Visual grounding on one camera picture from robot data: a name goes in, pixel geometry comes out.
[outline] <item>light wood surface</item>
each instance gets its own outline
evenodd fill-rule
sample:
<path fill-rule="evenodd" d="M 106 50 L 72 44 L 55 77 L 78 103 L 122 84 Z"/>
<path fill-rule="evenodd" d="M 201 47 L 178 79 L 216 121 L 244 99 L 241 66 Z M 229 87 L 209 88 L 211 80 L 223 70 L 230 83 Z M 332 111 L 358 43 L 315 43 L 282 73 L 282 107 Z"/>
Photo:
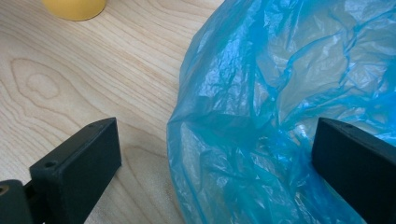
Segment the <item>light wood surface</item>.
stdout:
<path fill-rule="evenodd" d="M 166 122 L 193 35 L 220 0 L 109 0 L 89 21 L 51 16 L 39 0 L 0 4 L 0 180 L 88 123 L 116 117 L 122 167 L 86 223 L 181 223 Z"/>

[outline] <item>black plastic part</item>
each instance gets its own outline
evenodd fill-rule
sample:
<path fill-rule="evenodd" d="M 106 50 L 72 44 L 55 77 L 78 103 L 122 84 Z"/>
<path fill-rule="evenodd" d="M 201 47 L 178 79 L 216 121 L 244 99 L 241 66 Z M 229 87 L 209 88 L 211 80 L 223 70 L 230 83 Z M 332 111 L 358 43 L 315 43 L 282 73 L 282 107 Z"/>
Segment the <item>black plastic part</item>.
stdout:
<path fill-rule="evenodd" d="M 116 119 L 87 125 L 30 167 L 32 195 L 42 195 L 49 208 L 45 220 L 39 211 L 35 220 L 84 223 L 120 165 Z"/>
<path fill-rule="evenodd" d="M 0 223 L 33 224 L 22 182 L 0 182 Z"/>
<path fill-rule="evenodd" d="M 319 119 L 318 173 L 368 223 L 396 223 L 396 147 L 344 122 Z"/>

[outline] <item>plastic bag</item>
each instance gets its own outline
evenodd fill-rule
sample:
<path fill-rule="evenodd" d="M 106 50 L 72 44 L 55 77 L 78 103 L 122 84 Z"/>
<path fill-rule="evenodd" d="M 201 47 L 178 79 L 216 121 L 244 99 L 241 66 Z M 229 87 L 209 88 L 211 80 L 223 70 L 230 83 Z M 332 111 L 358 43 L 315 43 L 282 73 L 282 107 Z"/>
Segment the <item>plastic bag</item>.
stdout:
<path fill-rule="evenodd" d="M 188 223 L 362 223 L 315 172 L 318 117 L 396 145 L 395 1 L 225 1 L 167 126 Z"/>

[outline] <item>wood grain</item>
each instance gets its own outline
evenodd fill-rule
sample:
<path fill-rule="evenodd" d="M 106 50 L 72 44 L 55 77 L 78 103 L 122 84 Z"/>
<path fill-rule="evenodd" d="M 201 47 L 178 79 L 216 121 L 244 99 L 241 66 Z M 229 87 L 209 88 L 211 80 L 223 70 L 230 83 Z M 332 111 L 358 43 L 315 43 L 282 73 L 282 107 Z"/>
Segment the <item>wood grain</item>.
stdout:
<path fill-rule="evenodd" d="M 123 165 L 87 223 L 181 223 L 166 122 L 193 35 L 220 0 L 109 0 L 89 21 L 0 4 L 0 180 L 93 121 L 117 117 Z"/>

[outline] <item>crumpled plastic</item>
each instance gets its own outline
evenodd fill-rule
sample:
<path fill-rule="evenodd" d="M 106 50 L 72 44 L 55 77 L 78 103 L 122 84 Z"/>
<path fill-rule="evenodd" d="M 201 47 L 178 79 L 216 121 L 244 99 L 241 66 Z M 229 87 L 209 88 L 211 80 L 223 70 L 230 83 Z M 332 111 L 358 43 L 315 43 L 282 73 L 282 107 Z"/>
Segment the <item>crumpled plastic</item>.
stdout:
<path fill-rule="evenodd" d="M 226 0 L 167 125 L 187 223 L 364 223 L 311 165 L 318 117 L 396 145 L 395 1 Z"/>

